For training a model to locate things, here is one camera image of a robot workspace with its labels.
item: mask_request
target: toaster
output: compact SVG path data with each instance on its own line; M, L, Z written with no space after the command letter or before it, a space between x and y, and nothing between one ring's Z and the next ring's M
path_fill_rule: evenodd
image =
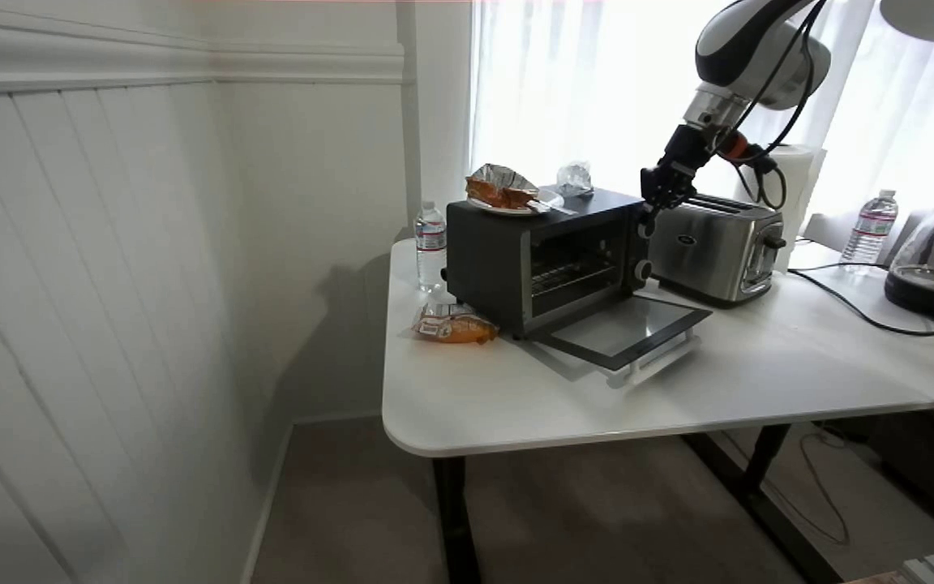
M743 305L773 286L784 246L783 214L763 203L697 194L660 212L647 239L652 275L717 305Z

